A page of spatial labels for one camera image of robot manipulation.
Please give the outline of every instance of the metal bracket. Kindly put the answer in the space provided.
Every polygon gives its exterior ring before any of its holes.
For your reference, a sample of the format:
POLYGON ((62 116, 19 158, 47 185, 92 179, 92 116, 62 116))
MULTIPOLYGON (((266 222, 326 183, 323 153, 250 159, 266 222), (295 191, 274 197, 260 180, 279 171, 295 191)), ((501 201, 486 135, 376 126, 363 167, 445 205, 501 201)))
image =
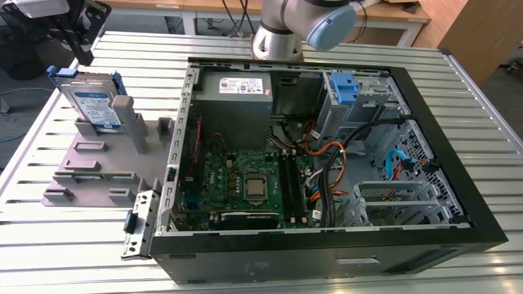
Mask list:
POLYGON ((148 247, 154 237, 156 212, 160 196, 154 190, 139 193, 134 208, 126 219, 123 230, 126 242, 123 244, 122 260, 148 260, 148 247))

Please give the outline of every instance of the label sticker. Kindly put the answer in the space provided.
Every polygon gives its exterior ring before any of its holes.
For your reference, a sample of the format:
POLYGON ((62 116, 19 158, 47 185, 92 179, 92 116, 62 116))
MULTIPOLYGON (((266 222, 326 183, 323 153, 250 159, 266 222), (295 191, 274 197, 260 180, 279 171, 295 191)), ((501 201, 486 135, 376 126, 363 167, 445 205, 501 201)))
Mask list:
POLYGON ((312 218, 322 220, 322 212, 319 210, 312 210, 312 218))
POLYGON ((316 132, 315 130, 311 130, 311 136, 312 136, 315 139, 319 139, 319 132, 316 132))
POLYGON ((75 92, 75 99, 91 123, 103 129, 118 129, 122 125, 111 99, 106 93, 75 92))
POLYGON ((421 20, 421 19, 418 19, 418 18, 410 18, 409 21, 410 21, 411 23, 426 23, 426 22, 427 22, 427 20, 421 20))
POLYGON ((222 78, 220 94, 263 94, 260 78, 222 78))
POLYGON ((172 9, 179 9, 180 6, 178 5, 167 5, 167 4, 156 4, 158 8, 172 8, 172 9))

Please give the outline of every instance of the hard drive label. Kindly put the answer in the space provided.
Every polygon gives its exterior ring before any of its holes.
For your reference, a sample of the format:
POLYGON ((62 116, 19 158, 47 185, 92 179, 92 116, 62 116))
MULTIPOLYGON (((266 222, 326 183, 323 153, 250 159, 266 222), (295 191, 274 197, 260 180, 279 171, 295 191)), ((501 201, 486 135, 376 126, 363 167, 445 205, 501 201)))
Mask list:
POLYGON ((78 104, 91 123, 103 129, 118 129, 122 125, 115 110, 110 107, 111 99, 106 93, 75 92, 78 104))

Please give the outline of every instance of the aluminum table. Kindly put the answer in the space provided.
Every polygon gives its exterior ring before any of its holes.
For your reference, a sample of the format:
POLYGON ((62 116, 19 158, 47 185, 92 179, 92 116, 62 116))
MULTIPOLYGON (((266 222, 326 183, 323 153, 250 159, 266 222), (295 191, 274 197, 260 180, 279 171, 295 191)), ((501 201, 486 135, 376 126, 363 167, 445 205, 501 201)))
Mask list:
MULTIPOLYGON (((453 56, 425 48, 303 45, 304 60, 409 69, 510 242, 415 274, 176 285, 154 260, 123 262, 127 209, 48 208, 42 194, 72 142, 75 110, 55 91, 0 176, 0 292, 519 293, 523 144, 453 56)), ((146 119, 176 117, 188 56, 250 58, 250 40, 106 32, 88 71, 118 69, 146 119)))

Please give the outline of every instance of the wooden desk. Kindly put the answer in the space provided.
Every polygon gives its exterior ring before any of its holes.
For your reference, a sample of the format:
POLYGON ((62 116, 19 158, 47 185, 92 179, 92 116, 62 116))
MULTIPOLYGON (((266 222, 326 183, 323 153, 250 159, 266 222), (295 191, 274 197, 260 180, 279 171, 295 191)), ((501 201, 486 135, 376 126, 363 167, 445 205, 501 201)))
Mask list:
MULTIPOLYGON (((220 0, 103 0, 114 13, 131 15, 158 15, 182 17, 186 34, 196 35, 196 18, 230 18, 220 0)), ((242 6, 238 0, 226 0, 235 20, 242 19, 242 6)), ((250 0, 248 13, 252 20, 260 20, 263 0, 250 0)), ((356 26, 363 24, 364 13, 358 12, 356 26)), ((380 2, 367 8, 367 27, 405 30, 398 46, 410 47, 423 24, 431 18, 422 8, 415 14, 402 10, 402 6, 380 2)))

